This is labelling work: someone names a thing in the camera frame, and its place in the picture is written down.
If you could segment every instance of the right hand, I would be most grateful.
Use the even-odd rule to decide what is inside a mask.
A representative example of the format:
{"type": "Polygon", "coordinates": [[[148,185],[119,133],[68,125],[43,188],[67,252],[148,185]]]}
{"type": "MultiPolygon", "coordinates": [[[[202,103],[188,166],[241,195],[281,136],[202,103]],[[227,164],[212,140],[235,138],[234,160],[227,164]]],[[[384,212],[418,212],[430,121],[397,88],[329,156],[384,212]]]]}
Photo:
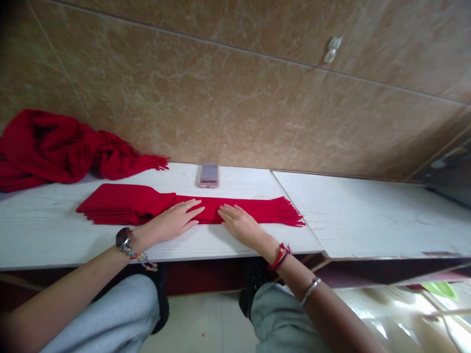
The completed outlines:
{"type": "Polygon", "coordinates": [[[272,263],[276,259],[278,241],[265,232],[254,218],[241,207],[224,204],[217,213],[222,217],[222,225],[243,245],[255,250],[272,263]]]}

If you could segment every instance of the silver bangle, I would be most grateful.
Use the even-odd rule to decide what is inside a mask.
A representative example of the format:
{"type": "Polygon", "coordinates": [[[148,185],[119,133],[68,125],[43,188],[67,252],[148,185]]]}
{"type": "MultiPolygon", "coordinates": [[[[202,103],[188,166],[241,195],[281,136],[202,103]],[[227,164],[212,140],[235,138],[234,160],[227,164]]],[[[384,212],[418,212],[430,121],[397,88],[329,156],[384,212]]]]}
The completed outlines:
{"type": "Polygon", "coordinates": [[[319,283],[321,283],[322,281],[320,280],[320,278],[316,278],[315,280],[313,280],[313,283],[309,286],[308,290],[306,291],[306,294],[304,295],[304,298],[303,300],[301,301],[301,305],[304,306],[304,304],[306,304],[306,302],[308,301],[308,298],[309,296],[311,295],[311,293],[314,291],[314,289],[319,285],[319,283]]]}

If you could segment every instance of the folded red scarf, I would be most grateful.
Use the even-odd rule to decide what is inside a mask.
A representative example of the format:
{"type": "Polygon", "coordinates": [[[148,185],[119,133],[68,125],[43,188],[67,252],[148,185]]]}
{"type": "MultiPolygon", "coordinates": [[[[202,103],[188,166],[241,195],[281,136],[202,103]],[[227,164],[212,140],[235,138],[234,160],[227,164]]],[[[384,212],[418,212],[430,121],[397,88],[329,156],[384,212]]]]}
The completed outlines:
{"type": "Polygon", "coordinates": [[[0,191],[12,192],[47,182],[74,183],[91,168],[110,180],[147,169],[168,169],[166,158],[139,155],[118,136],[94,131],[76,119],[24,110],[0,139],[0,191]]]}
{"type": "Polygon", "coordinates": [[[148,222],[171,206],[193,198],[202,200],[198,207],[205,207],[205,210],[195,217],[200,224],[222,223],[217,210],[227,203],[242,207],[258,223],[305,226],[301,221],[303,216],[284,197],[273,200],[243,200],[180,196],[175,193],[161,194],[144,185],[102,184],[76,211],[84,213],[87,219],[95,224],[137,226],[148,222]]]}

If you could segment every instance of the wooden tabletop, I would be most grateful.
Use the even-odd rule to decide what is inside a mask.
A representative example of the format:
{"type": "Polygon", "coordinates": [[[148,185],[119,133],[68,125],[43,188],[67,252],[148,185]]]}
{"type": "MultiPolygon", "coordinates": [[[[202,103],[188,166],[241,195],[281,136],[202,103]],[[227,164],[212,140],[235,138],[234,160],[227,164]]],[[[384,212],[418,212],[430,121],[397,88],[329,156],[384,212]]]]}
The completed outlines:
{"type": "Polygon", "coordinates": [[[331,258],[471,257],[471,210],[422,186],[273,174],[331,258]]]}
{"type": "MultiPolygon", "coordinates": [[[[159,192],[177,195],[268,200],[286,196],[269,170],[220,167],[220,187],[196,187],[198,167],[170,163],[170,170],[148,170],[126,179],[110,181],[88,176],[72,185],[50,184],[3,194],[0,201],[0,269],[76,266],[114,244],[122,226],[98,226],[77,206],[103,183],[148,185],[159,192]]],[[[323,250],[309,227],[263,224],[294,253],[323,250]]],[[[147,251],[154,261],[244,257],[254,251],[235,240],[221,225],[197,225],[181,237],[147,251]]]]}

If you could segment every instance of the gray pants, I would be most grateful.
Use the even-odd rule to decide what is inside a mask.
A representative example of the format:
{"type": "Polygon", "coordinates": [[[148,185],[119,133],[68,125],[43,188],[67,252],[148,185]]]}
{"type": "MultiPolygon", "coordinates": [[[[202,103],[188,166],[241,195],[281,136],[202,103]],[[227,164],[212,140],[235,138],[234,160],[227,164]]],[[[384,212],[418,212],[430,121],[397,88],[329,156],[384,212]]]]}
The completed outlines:
{"type": "MultiPolygon", "coordinates": [[[[258,353],[329,352],[304,309],[279,284],[257,291],[251,314],[258,353]]],[[[41,353],[137,353],[158,318],[156,287],[134,275],[86,308],[41,353]]]]}

